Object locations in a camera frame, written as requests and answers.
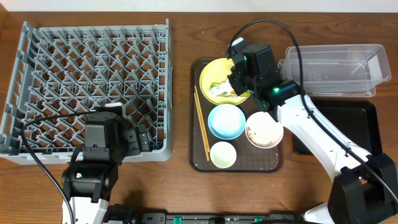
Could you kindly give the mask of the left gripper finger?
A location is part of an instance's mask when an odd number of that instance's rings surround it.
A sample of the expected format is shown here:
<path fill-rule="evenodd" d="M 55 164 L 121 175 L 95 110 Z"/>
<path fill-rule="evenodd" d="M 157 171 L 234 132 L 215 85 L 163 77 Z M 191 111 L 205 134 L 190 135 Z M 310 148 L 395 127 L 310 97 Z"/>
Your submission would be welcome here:
<path fill-rule="evenodd" d="M 149 152 L 149 138 L 147 135 L 146 127 L 143 124 L 137 125 L 138 139 L 141 152 Z"/>
<path fill-rule="evenodd" d="M 141 153 L 140 145 L 139 145 L 139 135 L 137 134 L 136 129 L 130 129 L 125 133 L 125 138 L 129 143 L 129 149 L 127 152 L 128 156 L 137 156 Z"/>

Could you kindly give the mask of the snack wrapper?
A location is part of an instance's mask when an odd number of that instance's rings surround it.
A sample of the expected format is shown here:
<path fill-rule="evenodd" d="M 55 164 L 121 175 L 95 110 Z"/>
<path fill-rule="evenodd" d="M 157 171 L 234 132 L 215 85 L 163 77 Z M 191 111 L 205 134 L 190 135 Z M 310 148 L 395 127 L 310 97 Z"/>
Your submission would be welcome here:
<path fill-rule="evenodd" d="M 225 98 L 234 98 L 238 97 L 234 89 L 232 88 L 229 80 L 226 80 L 222 83 L 212 83 L 210 85 L 209 94 L 211 96 L 225 97 Z"/>

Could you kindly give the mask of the white pink bowl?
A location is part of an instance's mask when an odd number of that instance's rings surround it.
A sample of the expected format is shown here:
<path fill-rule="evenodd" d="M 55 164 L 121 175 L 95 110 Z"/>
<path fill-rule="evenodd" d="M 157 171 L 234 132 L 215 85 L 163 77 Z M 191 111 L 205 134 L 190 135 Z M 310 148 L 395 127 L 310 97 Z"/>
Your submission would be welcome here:
<path fill-rule="evenodd" d="M 269 149 L 281 142 L 284 128 L 268 112 L 257 112 L 247 119 L 245 134 L 254 146 Z"/>

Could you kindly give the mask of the small white green cup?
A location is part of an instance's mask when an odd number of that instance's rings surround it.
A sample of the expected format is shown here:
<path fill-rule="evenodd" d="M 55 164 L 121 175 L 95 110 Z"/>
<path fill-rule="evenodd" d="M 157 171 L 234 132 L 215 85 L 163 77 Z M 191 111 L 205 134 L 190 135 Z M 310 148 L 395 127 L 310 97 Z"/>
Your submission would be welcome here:
<path fill-rule="evenodd" d="M 231 167 L 236 162 L 236 158 L 236 150 L 234 146 L 228 142 L 218 142 L 210 149 L 210 159 L 219 169 Z"/>

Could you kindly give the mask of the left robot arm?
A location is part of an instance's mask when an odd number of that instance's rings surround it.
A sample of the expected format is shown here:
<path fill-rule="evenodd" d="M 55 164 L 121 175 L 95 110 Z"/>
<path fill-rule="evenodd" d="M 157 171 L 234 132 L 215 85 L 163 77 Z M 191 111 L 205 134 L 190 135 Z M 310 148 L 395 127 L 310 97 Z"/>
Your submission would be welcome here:
<path fill-rule="evenodd" d="M 85 143 L 73 152 L 62 175 L 76 223 L 141 222 L 133 207 L 109 204 L 123 159 L 149 151 L 147 135 L 139 127 L 129 129 L 125 115 L 122 104 L 113 104 L 97 108 L 87 117 Z"/>

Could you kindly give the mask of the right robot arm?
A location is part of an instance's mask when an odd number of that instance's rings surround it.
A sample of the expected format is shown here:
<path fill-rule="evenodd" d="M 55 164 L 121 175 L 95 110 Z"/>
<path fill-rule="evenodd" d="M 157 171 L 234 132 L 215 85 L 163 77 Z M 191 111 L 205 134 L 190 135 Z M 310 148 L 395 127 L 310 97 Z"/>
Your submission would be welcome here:
<path fill-rule="evenodd" d="M 227 57 L 229 82 L 238 95 L 250 91 L 320 161 L 333 182 L 328 201 L 303 213 L 304 223 L 380 223 L 397 215 L 397 172 L 386 154 L 373 156 L 337 129 L 303 87 L 284 80 L 268 44 L 235 40 Z"/>

